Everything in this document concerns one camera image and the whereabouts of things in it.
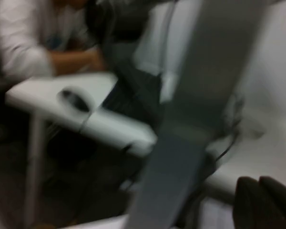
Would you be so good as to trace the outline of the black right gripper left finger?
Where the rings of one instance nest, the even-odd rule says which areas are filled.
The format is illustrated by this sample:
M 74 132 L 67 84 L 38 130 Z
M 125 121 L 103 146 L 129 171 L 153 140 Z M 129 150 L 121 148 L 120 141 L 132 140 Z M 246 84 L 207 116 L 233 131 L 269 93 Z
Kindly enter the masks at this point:
M 233 221 L 236 229 L 269 229 L 273 222 L 274 205 L 257 180 L 237 180 Z

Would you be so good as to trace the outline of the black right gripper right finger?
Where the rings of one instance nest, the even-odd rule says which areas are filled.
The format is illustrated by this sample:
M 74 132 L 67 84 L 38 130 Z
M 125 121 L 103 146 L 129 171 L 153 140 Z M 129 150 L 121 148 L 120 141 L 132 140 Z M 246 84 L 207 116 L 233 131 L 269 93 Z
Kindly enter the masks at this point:
M 260 177 L 259 184 L 286 218 L 286 186 L 269 176 Z

